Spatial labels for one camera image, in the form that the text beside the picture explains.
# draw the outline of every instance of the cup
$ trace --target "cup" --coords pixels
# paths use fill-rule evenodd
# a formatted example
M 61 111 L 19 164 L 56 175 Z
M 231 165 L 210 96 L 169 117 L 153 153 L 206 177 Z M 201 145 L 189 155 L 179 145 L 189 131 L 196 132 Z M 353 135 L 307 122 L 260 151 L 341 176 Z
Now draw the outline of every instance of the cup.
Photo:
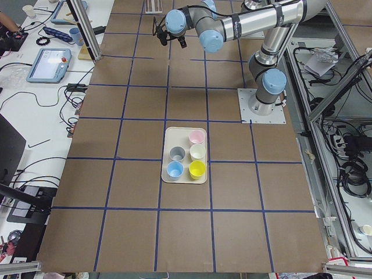
M 202 144 L 194 144 L 190 147 L 191 160 L 202 160 L 205 157 L 205 147 Z
M 194 130 L 188 135 L 188 139 L 190 140 L 190 144 L 202 144 L 205 140 L 205 134 L 201 130 Z
M 186 151 L 182 147 L 176 146 L 170 150 L 169 156 L 172 161 L 182 162 L 186 156 Z
M 84 45 L 83 37 L 81 36 L 80 30 L 77 27 L 70 29 L 70 36 L 72 37 L 72 40 L 78 45 L 82 46 Z
M 366 236 L 372 235 L 372 227 L 370 225 L 363 225 L 358 228 L 358 232 Z
M 23 6 L 22 7 L 22 10 L 26 13 L 26 15 L 29 18 L 34 19 L 36 17 L 36 13 L 34 11 L 34 7 L 32 7 L 31 5 Z
M 184 166 L 178 161 L 172 161 L 167 166 L 167 174 L 170 179 L 178 180 L 184 172 Z
M 190 172 L 190 176 L 194 180 L 198 180 L 202 178 L 202 176 L 205 174 L 206 167 L 205 164 L 202 161 L 192 161 L 190 166 L 188 167 L 188 170 Z

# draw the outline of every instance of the metal mounting plate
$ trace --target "metal mounting plate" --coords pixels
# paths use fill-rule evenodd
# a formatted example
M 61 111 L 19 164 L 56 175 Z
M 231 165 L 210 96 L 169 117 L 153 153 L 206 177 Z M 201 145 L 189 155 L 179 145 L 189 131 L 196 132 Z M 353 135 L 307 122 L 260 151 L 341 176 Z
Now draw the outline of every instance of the metal mounting plate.
M 253 113 L 248 107 L 249 98 L 256 93 L 257 89 L 239 88 L 239 107 L 242 123 L 260 123 L 260 124 L 286 124 L 282 106 L 276 106 L 273 112 L 268 116 L 260 116 Z

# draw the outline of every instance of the cardboard surface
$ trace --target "cardboard surface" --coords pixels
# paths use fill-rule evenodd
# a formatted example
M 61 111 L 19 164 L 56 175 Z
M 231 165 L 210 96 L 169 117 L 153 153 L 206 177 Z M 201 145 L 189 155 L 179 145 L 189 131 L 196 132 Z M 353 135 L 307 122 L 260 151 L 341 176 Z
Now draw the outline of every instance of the cardboard surface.
M 352 3 L 345 0 L 330 0 L 342 25 L 372 26 L 372 1 L 354 0 Z
M 168 11 L 199 0 L 162 2 Z M 320 271 L 326 252 L 288 112 L 286 125 L 240 123 L 236 88 L 255 86 L 246 61 L 262 42 L 228 42 L 215 55 L 196 37 L 162 47 L 143 4 L 114 4 L 38 255 L 43 271 Z M 161 181 L 168 127 L 206 130 L 205 183 Z

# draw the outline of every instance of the white cup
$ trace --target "white cup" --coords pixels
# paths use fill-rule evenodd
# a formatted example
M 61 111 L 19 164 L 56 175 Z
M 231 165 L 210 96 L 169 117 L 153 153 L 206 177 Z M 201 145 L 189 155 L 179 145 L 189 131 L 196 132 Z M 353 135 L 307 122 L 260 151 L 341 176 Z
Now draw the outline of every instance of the white cup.
M 370 225 L 363 225 L 358 228 L 358 231 L 361 234 L 364 234 L 366 236 L 371 236 L 372 235 L 372 227 Z
M 205 157 L 205 147 L 202 144 L 194 144 L 190 147 L 191 160 L 203 160 Z
M 22 10 L 26 13 L 26 15 L 29 18 L 34 19 L 36 17 L 34 7 L 32 7 L 31 5 L 23 6 Z

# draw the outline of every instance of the tray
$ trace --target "tray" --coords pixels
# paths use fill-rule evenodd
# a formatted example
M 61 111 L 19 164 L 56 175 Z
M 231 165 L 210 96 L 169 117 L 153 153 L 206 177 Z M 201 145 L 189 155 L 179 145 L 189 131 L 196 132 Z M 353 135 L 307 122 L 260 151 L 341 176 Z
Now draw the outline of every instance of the tray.
M 207 154 L 204 157 L 202 162 L 206 166 L 205 174 L 198 180 L 191 178 L 188 171 L 188 167 L 191 164 L 190 156 L 190 141 L 188 139 L 188 134 L 191 131 L 200 130 L 205 134 L 204 147 L 207 150 Z M 185 159 L 182 161 L 184 166 L 184 172 L 178 180 L 171 180 L 167 174 L 167 165 L 172 161 L 169 157 L 170 150 L 175 146 L 181 146 L 186 151 Z M 184 183 L 184 184 L 203 184 L 208 178 L 208 146 L 207 146 L 207 133 L 202 128 L 188 128 L 188 127 L 169 127 L 165 132 L 165 141 L 164 141 L 164 153 L 163 153 L 163 164 L 162 164 L 162 180 L 166 183 Z

